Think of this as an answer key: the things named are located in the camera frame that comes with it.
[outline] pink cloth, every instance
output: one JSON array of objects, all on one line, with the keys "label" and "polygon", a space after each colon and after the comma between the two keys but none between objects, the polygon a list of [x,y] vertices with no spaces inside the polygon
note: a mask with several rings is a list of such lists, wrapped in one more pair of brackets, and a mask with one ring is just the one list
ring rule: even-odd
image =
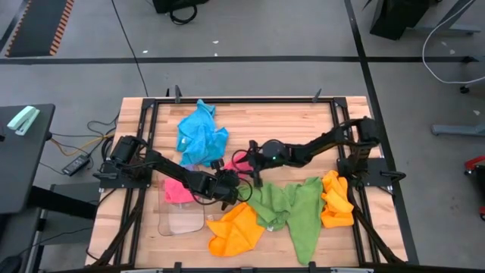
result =
[{"label": "pink cloth", "polygon": [[193,200],[192,194],[183,187],[181,182],[173,178],[165,179],[165,202],[178,204],[192,202]]},{"label": "pink cloth", "polygon": [[[234,170],[234,171],[252,171],[252,167],[249,166],[249,162],[242,162],[242,163],[237,163],[238,160],[244,157],[246,155],[245,152],[240,152],[237,155],[234,156],[234,163],[236,163],[236,167],[234,167],[234,164],[229,161],[226,163],[224,166],[224,169],[226,170]],[[240,178],[244,178],[247,176],[247,174],[238,174]]]}]

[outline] black table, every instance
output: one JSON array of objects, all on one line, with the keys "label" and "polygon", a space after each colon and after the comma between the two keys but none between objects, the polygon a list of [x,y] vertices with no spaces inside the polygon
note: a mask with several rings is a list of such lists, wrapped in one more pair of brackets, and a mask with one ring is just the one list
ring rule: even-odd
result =
[{"label": "black table", "polygon": [[32,106],[39,109],[40,113],[25,136],[18,136],[7,128],[8,122],[25,105],[0,107],[0,133],[5,135],[5,140],[0,142],[0,215],[18,213],[30,206],[94,218],[94,205],[33,186],[45,141],[51,137],[49,128],[55,106]]},{"label": "black table", "polygon": [[[0,261],[33,245],[36,231],[42,230],[41,209],[95,218],[95,205],[33,186],[45,141],[51,137],[55,106],[32,106],[40,113],[25,136],[7,128],[25,105],[0,107],[0,134],[5,135],[0,142]],[[21,256],[20,271],[25,271],[29,255],[30,249]]]}]

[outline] light green object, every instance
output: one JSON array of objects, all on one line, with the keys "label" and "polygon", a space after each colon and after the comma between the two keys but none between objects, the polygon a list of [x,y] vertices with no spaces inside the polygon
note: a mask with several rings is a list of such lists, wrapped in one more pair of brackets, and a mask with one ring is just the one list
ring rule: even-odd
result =
[{"label": "light green object", "polygon": [[15,133],[19,136],[24,136],[29,130],[30,125],[36,120],[39,115],[39,109],[33,106],[26,106],[7,124],[11,130],[16,130]]},{"label": "light green object", "polygon": [[[304,184],[287,184],[284,189],[264,182],[261,189],[253,189],[248,201],[258,213],[258,224],[267,230],[278,231],[288,223],[289,235],[302,265],[310,262],[320,236],[320,214],[325,204],[322,191],[319,177],[308,178]],[[248,186],[239,187],[242,199],[247,199],[250,193]]]}]

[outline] white cable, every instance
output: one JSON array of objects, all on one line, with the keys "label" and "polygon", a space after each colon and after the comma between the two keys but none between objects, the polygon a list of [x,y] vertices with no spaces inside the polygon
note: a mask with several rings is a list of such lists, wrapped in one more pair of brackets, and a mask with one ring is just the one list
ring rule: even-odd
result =
[{"label": "white cable", "polygon": [[481,77],[479,79],[476,79],[476,80],[469,80],[469,81],[466,81],[466,82],[460,82],[460,81],[446,81],[446,80],[442,80],[440,79],[432,70],[430,67],[427,66],[426,64],[426,61],[424,60],[424,50],[426,49],[426,44],[427,44],[427,41],[430,39],[430,37],[433,35],[433,33],[435,31],[437,31],[442,25],[448,23],[449,20],[453,19],[455,16],[457,16],[458,14],[460,14],[460,12],[462,12],[463,10],[465,10],[469,5],[471,5],[471,3],[473,3],[474,0],[470,0],[466,5],[463,6],[463,8],[461,8],[457,13],[455,13],[454,15],[450,16],[448,19],[446,19],[444,22],[442,22],[441,24],[437,25],[434,30],[432,30],[430,32],[430,35],[427,36],[426,40],[424,41],[424,44],[423,44],[423,52],[422,52],[422,55],[421,57],[423,58],[423,64],[424,66],[431,72],[431,74],[437,79],[439,80],[440,82],[442,83],[451,83],[451,84],[469,84],[469,83],[476,83],[478,81],[481,81],[483,79],[485,79],[485,77]]}]

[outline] green cloth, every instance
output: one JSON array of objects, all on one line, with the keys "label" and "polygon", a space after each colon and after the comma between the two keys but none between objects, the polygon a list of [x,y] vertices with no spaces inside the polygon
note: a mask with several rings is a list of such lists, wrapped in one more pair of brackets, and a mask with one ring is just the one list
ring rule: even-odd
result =
[{"label": "green cloth", "polygon": [[[302,265],[310,262],[320,236],[320,214],[325,204],[321,198],[323,189],[319,177],[308,178],[304,184],[287,184],[284,189],[264,182],[260,189],[253,189],[248,201],[258,213],[258,224],[269,231],[278,231],[288,223],[289,235]],[[248,186],[239,187],[241,198],[247,199],[250,193]]]}]

